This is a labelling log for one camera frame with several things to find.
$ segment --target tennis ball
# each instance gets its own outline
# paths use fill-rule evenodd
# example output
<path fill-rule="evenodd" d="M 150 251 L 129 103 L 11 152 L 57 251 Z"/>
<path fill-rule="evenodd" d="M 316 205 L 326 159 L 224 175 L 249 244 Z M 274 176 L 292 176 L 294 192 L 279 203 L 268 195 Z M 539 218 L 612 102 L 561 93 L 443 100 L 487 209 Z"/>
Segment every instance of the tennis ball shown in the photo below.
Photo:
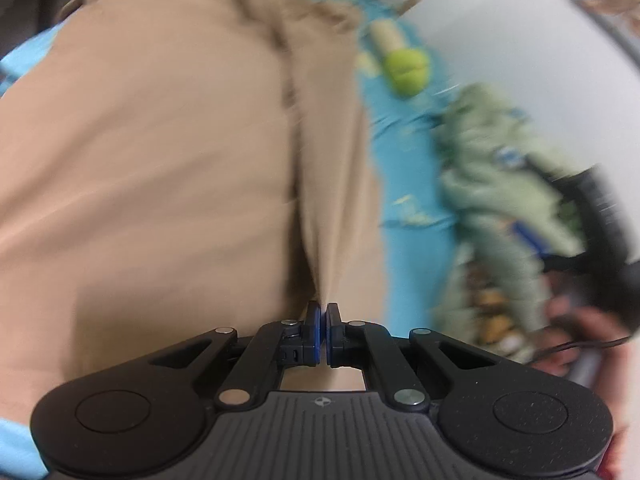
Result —
<path fill-rule="evenodd" d="M 400 48 L 390 52 L 383 61 L 391 86 L 402 97 L 419 94 L 431 76 L 429 56 L 419 48 Z"/>

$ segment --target finger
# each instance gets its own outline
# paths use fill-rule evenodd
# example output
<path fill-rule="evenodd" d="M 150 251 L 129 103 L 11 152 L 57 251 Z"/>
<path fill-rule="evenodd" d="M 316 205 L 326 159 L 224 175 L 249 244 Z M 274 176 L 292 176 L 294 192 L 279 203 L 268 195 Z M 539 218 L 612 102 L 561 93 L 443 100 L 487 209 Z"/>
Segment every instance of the finger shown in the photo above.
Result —
<path fill-rule="evenodd" d="M 585 336 L 590 339 L 613 341 L 629 336 L 628 330 L 622 326 L 614 314 L 603 312 L 599 308 L 592 306 L 578 308 L 575 311 L 575 317 Z"/>
<path fill-rule="evenodd" d="M 539 339 L 539 348 L 551 348 L 554 346 L 562 345 L 571 341 L 568 334 L 557 328 L 546 328 Z M 580 351 L 577 348 L 570 348 L 561 352 L 556 352 L 549 355 L 545 360 L 549 360 L 556 365 L 565 365 L 575 361 L 580 355 Z"/>
<path fill-rule="evenodd" d="M 565 296 L 558 296 L 546 302 L 545 315 L 546 318 L 551 321 L 555 317 L 564 316 L 570 309 L 571 304 L 569 299 Z"/>

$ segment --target circular button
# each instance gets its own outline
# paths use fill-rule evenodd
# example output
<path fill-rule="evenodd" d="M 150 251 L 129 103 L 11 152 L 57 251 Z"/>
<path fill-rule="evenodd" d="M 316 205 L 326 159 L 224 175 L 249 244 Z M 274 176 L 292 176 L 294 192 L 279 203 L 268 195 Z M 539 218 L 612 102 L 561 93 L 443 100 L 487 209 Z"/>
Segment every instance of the circular button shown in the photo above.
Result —
<path fill-rule="evenodd" d="M 407 388 L 405 390 L 398 390 L 394 394 L 394 399 L 396 402 L 400 402 L 400 404 L 405 404 L 407 406 L 417 406 L 421 402 L 424 402 L 425 397 L 424 393 L 412 388 Z"/>
<path fill-rule="evenodd" d="M 545 434 L 560 428 L 568 413 L 562 402 L 539 392 L 513 392 L 494 403 L 494 415 L 510 430 Z"/>
<path fill-rule="evenodd" d="M 228 406 L 240 406 L 241 404 L 248 402 L 251 399 L 251 395 L 249 392 L 244 390 L 232 388 L 219 394 L 218 399 L 220 402 L 224 402 Z"/>
<path fill-rule="evenodd" d="M 122 433 L 142 424 L 150 410 L 145 397 L 126 390 L 111 390 L 83 400 L 76 409 L 76 418 L 97 433 Z"/>

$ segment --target hand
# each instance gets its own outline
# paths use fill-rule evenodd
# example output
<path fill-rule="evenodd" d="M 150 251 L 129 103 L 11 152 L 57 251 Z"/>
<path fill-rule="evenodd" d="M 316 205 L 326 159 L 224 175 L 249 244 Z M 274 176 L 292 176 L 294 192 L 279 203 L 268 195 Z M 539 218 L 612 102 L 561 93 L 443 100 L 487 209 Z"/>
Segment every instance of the hand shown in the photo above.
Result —
<path fill-rule="evenodd" d="M 550 300 L 546 306 L 549 319 L 562 316 L 569 311 L 566 298 L 558 297 Z M 572 311 L 580 324 L 584 335 L 589 339 L 612 341 L 628 336 L 628 331 L 620 324 L 614 314 L 608 314 L 598 308 L 585 306 Z M 568 334 L 557 328 L 544 329 L 538 335 L 539 348 L 549 348 L 570 341 Z M 630 403 L 631 351 L 629 344 L 623 344 L 602 351 L 602 361 L 596 374 L 593 391 L 606 403 L 614 421 L 614 433 L 628 425 L 628 408 Z M 565 350 L 552 354 L 544 360 L 533 364 L 534 368 L 547 373 L 562 376 L 568 365 L 579 355 L 578 349 Z"/>

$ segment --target metal screw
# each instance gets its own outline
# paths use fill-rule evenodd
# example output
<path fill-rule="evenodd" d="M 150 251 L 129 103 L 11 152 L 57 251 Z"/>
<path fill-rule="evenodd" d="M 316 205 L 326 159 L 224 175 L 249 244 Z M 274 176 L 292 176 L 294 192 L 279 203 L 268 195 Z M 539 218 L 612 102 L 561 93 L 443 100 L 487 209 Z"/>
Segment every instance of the metal screw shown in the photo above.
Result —
<path fill-rule="evenodd" d="M 251 399 L 249 392 L 239 390 L 238 388 L 232 388 L 231 390 L 225 390 L 218 396 L 220 402 L 224 402 L 227 406 L 239 406 Z"/>
<path fill-rule="evenodd" d="M 424 401 L 424 393 L 407 388 L 405 390 L 398 390 L 394 394 L 394 399 L 400 404 L 406 404 L 407 406 L 416 406 Z"/>

